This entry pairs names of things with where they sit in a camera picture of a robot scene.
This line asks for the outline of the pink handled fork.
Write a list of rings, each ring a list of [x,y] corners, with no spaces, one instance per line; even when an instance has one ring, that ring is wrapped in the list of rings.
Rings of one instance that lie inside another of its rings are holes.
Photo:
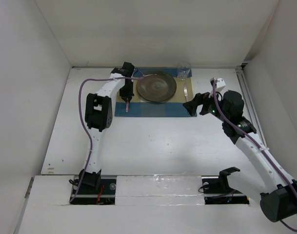
[[[127,99],[126,101],[126,109],[125,112],[128,113],[129,112],[129,100]]]

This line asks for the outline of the blue beige cloth placemat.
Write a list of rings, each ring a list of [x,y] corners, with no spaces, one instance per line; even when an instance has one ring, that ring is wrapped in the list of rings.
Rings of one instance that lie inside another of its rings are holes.
[[[192,73],[186,80],[180,80],[177,78],[177,68],[139,68],[139,71],[135,74],[135,77],[140,77],[141,74],[146,74],[152,71],[163,71],[173,76],[177,83],[176,93],[172,98],[166,102],[149,102],[143,99],[137,91],[137,82],[134,81],[134,96],[129,104],[129,112],[126,113],[126,102],[117,96],[115,116],[116,117],[189,117],[190,115],[183,107],[185,103],[185,96],[183,87],[187,86],[189,100],[194,98],[192,88]]]

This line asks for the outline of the pink handled knife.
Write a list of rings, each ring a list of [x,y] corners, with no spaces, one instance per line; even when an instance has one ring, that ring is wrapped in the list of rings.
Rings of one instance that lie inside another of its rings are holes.
[[[189,101],[189,95],[188,95],[188,90],[187,90],[186,85],[184,85],[183,91],[184,91],[185,101],[188,102]]]

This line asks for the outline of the dark olive round plate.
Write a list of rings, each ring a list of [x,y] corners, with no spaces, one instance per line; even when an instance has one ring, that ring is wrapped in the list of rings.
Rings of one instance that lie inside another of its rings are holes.
[[[148,72],[137,81],[139,95],[149,102],[166,102],[176,90],[177,83],[173,76],[163,71]]]

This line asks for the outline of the clear plastic cup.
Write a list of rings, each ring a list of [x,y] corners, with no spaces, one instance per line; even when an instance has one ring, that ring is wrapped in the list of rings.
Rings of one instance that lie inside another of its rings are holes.
[[[177,78],[180,80],[186,80],[191,71],[191,64],[187,61],[181,61],[177,67]]]

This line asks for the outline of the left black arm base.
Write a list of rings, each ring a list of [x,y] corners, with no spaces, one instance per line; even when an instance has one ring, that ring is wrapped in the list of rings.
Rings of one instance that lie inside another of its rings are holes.
[[[117,177],[101,176],[100,186],[94,187],[81,184],[77,195],[77,184],[79,177],[75,177],[71,181],[72,191],[70,196],[70,204],[72,205],[114,205],[116,198]]]

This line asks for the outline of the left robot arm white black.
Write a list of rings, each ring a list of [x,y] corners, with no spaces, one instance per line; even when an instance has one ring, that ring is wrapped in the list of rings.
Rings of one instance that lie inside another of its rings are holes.
[[[89,93],[86,98],[84,116],[81,123],[89,137],[89,148],[85,165],[79,173],[78,188],[96,193],[101,188],[101,149],[106,130],[113,120],[112,98],[119,94],[128,106],[133,91],[133,74],[135,67],[125,62],[121,68],[114,68],[110,78],[95,94]]]

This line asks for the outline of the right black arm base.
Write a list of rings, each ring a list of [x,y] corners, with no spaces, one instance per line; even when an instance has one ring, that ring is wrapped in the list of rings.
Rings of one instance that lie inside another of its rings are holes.
[[[247,196],[228,184],[227,176],[239,171],[240,169],[231,167],[220,171],[219,175],[202,176],[202,185],[198,192],[204,195],[205,205],[250,204]]]

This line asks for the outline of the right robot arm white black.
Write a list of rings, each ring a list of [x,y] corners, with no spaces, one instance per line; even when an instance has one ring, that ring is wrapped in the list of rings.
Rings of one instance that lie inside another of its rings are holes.
[[[244,101],[240,93],[227,91],[198,93],[183,104],[188,114],[194,116],[198,106],[201,115],[212,114],[222,121],[222,129],[231,142],[248,158],[262,179],[253,181],[240,171],[230,167],[219,172],[218,187],[223,192],[239,191],[259,203],[263,214],[271,222],[297,214],[297,180],[288,174],[269,150],[262,144],[256,128],[243,115]]]

